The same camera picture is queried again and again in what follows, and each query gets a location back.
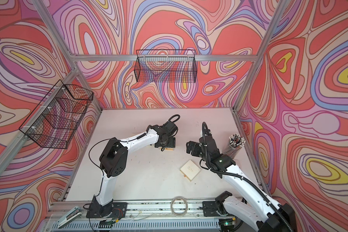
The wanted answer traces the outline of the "cream jewelry box front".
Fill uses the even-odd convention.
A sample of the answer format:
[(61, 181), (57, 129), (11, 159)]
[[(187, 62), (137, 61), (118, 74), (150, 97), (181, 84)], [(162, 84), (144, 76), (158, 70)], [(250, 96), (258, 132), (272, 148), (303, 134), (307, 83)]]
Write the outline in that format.
[(189, 181), (193, 181), (194, 178), (200, 173), (201, 169), (192, 161), (187, 161), (181, 168), (180, 172)]

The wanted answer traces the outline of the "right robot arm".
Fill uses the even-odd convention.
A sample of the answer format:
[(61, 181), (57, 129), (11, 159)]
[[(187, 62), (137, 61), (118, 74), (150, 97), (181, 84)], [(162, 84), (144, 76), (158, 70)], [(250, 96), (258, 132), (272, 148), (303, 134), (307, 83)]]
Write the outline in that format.
[(220, 153), (216, 141), (205, 122), (202, 123), (198, 142), (186, 144), (187, 153), (205, 162), (204, 169), (225, 180), (243, 197), (238, 200), (225, 191), (216, 199), (216, 207), (221, 215), (233, 215), (256, 232), (295, 232), (297, 223), (295, 211), (289, 204), (281, 204), (254, 184), (236, 162)]

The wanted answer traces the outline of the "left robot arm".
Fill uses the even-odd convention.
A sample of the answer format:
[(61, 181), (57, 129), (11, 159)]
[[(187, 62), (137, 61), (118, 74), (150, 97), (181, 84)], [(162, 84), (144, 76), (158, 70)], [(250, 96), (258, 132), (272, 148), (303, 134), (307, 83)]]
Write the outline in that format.
[(93, 197), (92, 202), (102, 209), (112, 205), (117, 176), (125, 170), (130, 153), (147, 146), (154, 146), (161, 151), (175, 148), (175, 136), (178, 132), (176, 122), (179, 119), (180, 115), (176, 114), (163, 125), (149, 125), (144, 132), (133, 137), (106, 139), (107, 144), (99, 157), (102, 182), (99, 193)]

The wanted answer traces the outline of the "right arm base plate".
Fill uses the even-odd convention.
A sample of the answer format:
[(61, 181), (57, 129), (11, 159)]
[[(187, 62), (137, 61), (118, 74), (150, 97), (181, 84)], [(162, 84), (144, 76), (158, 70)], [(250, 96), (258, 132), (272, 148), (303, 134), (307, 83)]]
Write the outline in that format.
[(203, 201), (202, 206), (199, 207), (203, 211), (205, 217), (234, 217), (237, 216), (228, 213), (222, 203), (217, 201)]

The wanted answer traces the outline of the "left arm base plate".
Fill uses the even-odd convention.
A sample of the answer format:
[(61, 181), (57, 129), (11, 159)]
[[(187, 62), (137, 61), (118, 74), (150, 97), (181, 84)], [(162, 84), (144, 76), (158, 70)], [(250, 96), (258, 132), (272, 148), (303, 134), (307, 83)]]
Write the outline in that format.
[(87, 211), (87, 218), (115, 218), (121, 219), (126, 215), (127, 203), (108, 203), (105, 206), (97, 201), (85, 204), (83, 209)]

